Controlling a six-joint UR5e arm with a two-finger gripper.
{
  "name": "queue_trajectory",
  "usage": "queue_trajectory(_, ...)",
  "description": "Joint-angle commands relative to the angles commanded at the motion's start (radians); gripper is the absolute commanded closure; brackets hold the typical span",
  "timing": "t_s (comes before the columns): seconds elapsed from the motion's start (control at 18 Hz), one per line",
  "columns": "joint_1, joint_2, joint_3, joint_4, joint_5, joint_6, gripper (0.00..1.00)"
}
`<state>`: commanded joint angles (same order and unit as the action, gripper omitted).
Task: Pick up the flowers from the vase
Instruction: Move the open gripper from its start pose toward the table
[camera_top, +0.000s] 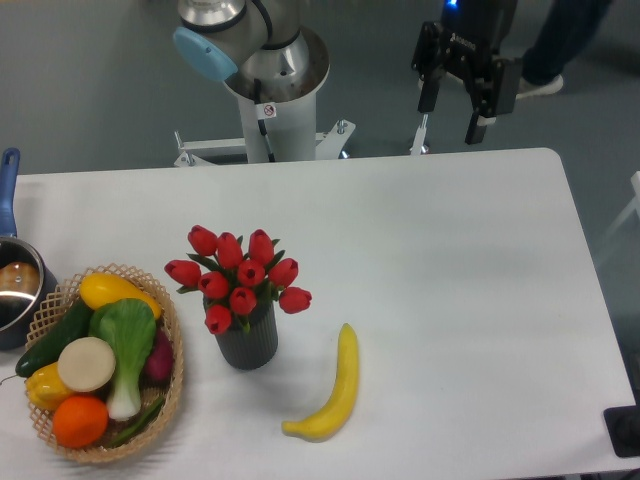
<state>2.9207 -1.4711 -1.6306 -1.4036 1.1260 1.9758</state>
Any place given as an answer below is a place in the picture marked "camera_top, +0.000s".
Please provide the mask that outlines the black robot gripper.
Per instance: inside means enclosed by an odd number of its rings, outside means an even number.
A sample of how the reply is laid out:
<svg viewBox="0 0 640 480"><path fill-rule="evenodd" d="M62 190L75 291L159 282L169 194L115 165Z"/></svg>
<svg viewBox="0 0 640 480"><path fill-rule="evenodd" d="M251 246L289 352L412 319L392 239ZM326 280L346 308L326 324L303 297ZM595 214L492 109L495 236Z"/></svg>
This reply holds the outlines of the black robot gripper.
<svg viewBox="0 0 640 480"><path fill-rule="evenodd" d="M438 21L422 24L411 68L418 73L418 111L433 112L441 79L461 80L473 113L465 143L482 143L498 115L513 111L522 60L500 54L516 12L515 1L446 1Z"/></svg>

